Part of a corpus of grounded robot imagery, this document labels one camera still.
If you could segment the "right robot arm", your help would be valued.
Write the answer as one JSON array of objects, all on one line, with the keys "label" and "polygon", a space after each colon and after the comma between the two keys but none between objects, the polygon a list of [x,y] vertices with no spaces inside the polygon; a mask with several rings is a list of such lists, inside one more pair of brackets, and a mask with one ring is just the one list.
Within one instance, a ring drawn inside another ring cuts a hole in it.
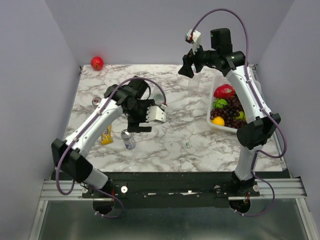
[{"label": "right robot arm", "polygon": [[204,66],[219,70],[231,83],[243,107],[247,124],[240,127],[236,136],[241,144],[238,164],[231,175],[230,191],[241,196],[255,184],[255,162],[268,139],[281,121],[278,113],[273,113],[249,75],[245,54],[233,51],[231,33],[228,28],[211,30],[211,50],[203,50],[201,33],[190,29],[185,41],[192,44],[191,50],[182,58],[180,75],[193,78]]}]

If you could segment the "clear unlabeled plastic bottle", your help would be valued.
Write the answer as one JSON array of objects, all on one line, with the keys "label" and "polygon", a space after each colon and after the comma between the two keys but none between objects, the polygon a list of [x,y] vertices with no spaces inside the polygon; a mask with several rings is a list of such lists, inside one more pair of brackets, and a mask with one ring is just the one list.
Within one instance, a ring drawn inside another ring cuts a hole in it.
[{"label": "clear unlabeled plastic bottle", "polygon": [[190,78],[187,86],[187,93],[193,95],[198,92],[200,87],[202,75],[201,73],[195,73],[193,78]]}]

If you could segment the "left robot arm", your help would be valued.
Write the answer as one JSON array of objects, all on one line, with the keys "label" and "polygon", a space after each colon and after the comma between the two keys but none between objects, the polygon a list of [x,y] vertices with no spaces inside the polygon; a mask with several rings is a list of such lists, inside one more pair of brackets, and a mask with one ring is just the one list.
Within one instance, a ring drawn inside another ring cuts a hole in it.
[{"label": "left robot arm", "polygon": [[86,159],[95,142],[104,130],[123,114],[127,115],[127,130],[130,133],[149,133],[146,123],[150,107],[155,106],[153,99],[142,99],[151,80],[134,76],[120,84],[107,88],[99,105],[84,123],[66,139],[56,138],[51,144],[53,162],[56,167],[56,187],[67,195],[60,186],[60,173],[72,178],[73,183],[84,183],[93,187],[101,198],[107,197],[112,189],[112,180]]}]

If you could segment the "green label water bottle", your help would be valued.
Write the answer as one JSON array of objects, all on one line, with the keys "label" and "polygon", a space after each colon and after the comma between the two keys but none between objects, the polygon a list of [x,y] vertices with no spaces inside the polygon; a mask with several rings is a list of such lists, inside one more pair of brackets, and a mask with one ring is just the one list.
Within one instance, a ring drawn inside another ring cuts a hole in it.
[{"label": "green label water bottle", "polygon": [[163,96],[161,93],[159,93],[159,94],[154,94],[154,95],[153,95],[153,100],[154,100],[154,103],[155,103],[156,105],[158,105],[158,106],[161,106],[161,105],[164,103],[164,101],[165,101],[164,96]]}]

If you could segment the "green white bottle cap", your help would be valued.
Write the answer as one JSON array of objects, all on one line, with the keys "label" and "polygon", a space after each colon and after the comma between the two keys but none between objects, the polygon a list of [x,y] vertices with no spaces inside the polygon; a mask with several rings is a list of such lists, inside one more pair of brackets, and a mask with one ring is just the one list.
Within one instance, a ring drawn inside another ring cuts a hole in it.
[{"label": "green white bottle cap", "polygon": [[191,144],[190,144],[189,141],[186,141],[186,142],[184,143],[184,145],[185,145],[186,148],[190,148],[190,147],[191,147]]}]

